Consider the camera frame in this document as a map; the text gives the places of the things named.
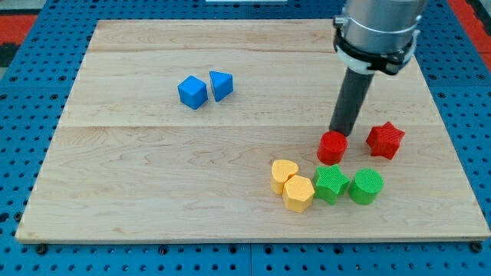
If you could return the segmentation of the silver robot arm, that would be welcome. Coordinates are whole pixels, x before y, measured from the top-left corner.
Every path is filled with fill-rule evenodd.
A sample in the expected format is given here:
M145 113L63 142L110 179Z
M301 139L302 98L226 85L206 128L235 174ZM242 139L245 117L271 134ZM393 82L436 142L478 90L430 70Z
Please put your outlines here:
M347 0L333 17L334 49L358 74L395 75L413 56L427 0Z

